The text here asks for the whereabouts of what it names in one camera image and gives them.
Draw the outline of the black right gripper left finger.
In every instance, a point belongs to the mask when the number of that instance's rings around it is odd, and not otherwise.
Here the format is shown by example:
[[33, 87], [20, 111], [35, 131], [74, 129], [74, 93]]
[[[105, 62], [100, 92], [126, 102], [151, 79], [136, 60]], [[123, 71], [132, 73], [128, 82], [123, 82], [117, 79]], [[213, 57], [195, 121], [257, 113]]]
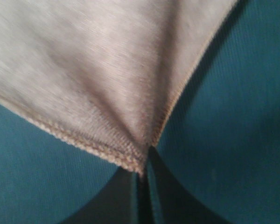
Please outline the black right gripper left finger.
[[108, 183], [62, 224], [139, 224], [138, 175], [118, 168]]

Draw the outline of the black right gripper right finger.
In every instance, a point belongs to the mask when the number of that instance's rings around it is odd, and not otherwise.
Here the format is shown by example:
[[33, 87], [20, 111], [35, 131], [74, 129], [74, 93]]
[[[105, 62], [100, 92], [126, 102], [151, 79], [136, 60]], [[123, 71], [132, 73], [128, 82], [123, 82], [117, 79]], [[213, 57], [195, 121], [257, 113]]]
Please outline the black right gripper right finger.
[[229, 224], [192, 196], [168, 169], [159, 153], [150, 147], [147, 182], [155, 224]]

